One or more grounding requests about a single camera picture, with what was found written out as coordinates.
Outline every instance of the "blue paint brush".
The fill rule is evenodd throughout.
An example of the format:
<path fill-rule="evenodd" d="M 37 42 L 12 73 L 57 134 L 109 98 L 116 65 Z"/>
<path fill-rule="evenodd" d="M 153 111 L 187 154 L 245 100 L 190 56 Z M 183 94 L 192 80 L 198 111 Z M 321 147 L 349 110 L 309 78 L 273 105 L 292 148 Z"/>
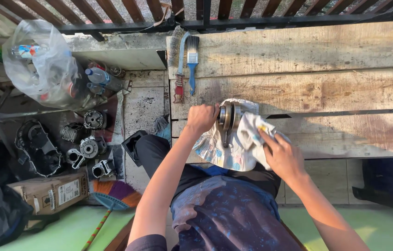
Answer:
<path fill-rule="evenodd" d="M 187 66 L 190 69 L 190 95 L 193 95 L 195 92 L 195 67 L 198 65 L 198 44 L 199 37 L 189 36 L 187 38 Z"/>

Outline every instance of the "black bag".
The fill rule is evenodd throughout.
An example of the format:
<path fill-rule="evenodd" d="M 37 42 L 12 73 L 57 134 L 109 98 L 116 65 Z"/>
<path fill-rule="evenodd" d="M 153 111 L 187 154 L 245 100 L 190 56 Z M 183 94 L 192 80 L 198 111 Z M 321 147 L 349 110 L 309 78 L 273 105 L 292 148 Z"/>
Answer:
<path fill-rule="evenodd" d="M 29 220 L 43 220 L 27 232 L 36 233 L 59 219 L 58 214 L 32 215 L 34 209 L 9 186 L 0 186 L 0 246 L 18 238 Z"/>

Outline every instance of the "tile floor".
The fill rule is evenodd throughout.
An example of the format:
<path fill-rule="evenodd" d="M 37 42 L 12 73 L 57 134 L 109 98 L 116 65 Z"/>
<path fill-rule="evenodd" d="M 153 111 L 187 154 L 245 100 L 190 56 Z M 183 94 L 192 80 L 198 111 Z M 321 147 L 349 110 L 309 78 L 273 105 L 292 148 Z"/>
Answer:
<path fill-rule="evenodd" d="M 166 71 L 131 71 L 127 79 L 133 88 L 124 100 L 125 137 L 143 129 L 154 133 L 156 118 L 170 113 L 169 83 Z M 351 187 L 363 187 L 362 161 L 359 159 L 308 160 L 305 168 L 320 191 L 333 204 L 371 204 L 357 200 Z M 137 167 L 126 155 L 126 179 L 141 193 L 145 191 L 149 177 L 142 167 Z M 296 205 L 301 201 L 284 182 L 277 195 L 278 204 Z M 172 229 L 171 213 L 167 215 L 166 239 L 170 250 L 178 236 Z"/>

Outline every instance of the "cardboard box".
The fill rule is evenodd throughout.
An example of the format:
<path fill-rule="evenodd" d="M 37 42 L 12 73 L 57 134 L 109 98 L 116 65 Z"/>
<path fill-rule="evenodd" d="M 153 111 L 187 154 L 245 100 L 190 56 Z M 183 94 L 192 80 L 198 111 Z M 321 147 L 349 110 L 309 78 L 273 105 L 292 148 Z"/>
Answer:
<path fill-rule="evenodd" d="M 35 178 L 9 184 L 34 208 L 33 214 L 54 214 L 88 197 L 86 173 Z"/>

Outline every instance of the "paint-stained shirt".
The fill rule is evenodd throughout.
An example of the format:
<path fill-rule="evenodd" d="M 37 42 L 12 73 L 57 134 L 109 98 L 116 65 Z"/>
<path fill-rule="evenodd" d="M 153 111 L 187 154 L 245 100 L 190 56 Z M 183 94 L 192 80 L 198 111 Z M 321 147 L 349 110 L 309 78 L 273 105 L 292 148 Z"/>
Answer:
<path fill-rule="evenodd" d="M 280 223 L 273 196 L 246 181 L 214 176 L 186 189 L 171 211 L 179 236 L 175 251 L 300 250 Z M 166 250 L 166 240 L 151 234 L 126 250 Z"/>

